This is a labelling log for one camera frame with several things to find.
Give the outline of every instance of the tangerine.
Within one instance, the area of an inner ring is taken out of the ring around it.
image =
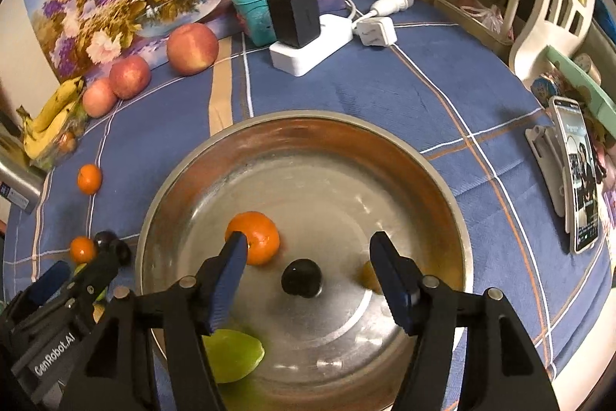
[[[96,245],[94,245],[92,239],[80,235],[71,242],[70,254],[73,261],[78,265],[90,263],[96,257]]]
[[[77,175],[77,186],[86,195],[96,194],[103,182],[103,173],[98,166],[86,164],[81,166]]]
[[[258,211],[236,214],[227,225],[225,241],[233,232],[241,232],[248,241],[247,265],[264,265],[280,247],[278,229],[270,218]]]

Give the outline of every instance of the white power strip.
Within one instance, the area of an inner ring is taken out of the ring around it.
[[[316,67],[353,39],[352,22],[336,15],[321,15],[321,35],[303,48],[292,48],[275,42],[270,46],[273,65],[285,72],[300,77]]]

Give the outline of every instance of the teal box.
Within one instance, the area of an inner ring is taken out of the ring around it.
[[[231,0],[244,33],[255,46],[276,42],[267,0]]]

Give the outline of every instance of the white plug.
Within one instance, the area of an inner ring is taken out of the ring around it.
[[[372,4],[369,12],[355,20],[353,28],[355,28],[361,20],[366,20],[374,16],[389,16],[393,15],[393,13],[403,12],[409,9],[414,2],[415,0],[378,0]]]
[[[393,27],[393,21],[386,18],[375,17],[361,20],[355,28],[364,46],[391,46],[398,40]]]

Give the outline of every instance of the tape roll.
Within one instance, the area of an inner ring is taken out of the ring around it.
[[[593,81],[601,86],[601,74],[597,70],[597,67],[594,66],[590,56],[586,53],[581,53],[581,55],[575,57],[574,63],[578,65],[579,68],[584,70],[584,72],[586,72]]]

